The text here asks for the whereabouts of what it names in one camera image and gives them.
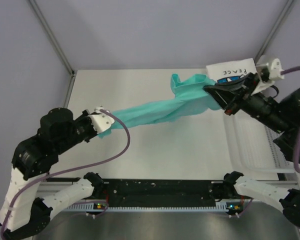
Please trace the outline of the teal t shirt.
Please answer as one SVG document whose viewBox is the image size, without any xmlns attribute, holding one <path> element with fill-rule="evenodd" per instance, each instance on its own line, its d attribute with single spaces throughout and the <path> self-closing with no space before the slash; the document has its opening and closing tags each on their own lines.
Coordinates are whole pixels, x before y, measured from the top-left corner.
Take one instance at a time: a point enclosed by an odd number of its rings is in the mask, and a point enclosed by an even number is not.
<svg viewBox="0 0 300 240">
<path fill-rule="evenodd" d="M 218 103 L 204 90 L 216 82 L 205 74 L 194 74 L 181 81 L 178 74 L 170 78 L 170 89 L 174 98 L 144 103 L 120 109 L 112 114 L 127 128 L 174 122 L 181 117 L 195 116 L 206 110 L 219 110 Z"/>
</svg>

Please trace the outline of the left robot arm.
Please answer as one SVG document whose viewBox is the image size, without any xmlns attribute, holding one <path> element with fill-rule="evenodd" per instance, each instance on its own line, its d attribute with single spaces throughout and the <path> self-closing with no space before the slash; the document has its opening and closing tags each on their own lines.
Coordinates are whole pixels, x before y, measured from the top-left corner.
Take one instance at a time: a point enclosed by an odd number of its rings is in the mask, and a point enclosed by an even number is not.
<svg viewBox="0 0 300 240">
<path fill-rule="evenodd" d="M 106 131 L 114 120 L 103 109 L 84 110 L 74 118 L 67 108 L 54 108 L 40 119 L 36 135 L 16 147 L 8 191 L 0 209 L 0 236 L 23 240 L 37 235 L 62 210 L 84 198 L 99 198 L 103 180 L 88 172 L 77 183 L 52 196 L 38 197 L 38 188 L 51 176 L 59 156 L 82 142 Z"/>
</svg>

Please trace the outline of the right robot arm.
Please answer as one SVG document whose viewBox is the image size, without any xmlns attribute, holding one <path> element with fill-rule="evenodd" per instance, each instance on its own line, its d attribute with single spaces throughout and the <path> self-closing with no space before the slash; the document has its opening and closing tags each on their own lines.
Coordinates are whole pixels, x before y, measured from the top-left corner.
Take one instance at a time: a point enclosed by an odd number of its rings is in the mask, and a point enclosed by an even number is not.
<svg viewBox="0 0 300 240">
<path fill-rule="evenodd" d="M 249 73 L 240 80 L 204 86 L 226 115 L 243 111 L 279 134 L 273 140 L 286 161 L 293 164 L 299 189 L 275 187 L 253 180 L 241 172 L 227 173 L 223 178 L 223 192 L 229 198 L 242 195 L 259 200 L 280 211 L 300 228 L 300 88 L 280 102 L 255 92 L 262 81 Z"/>
</svg>

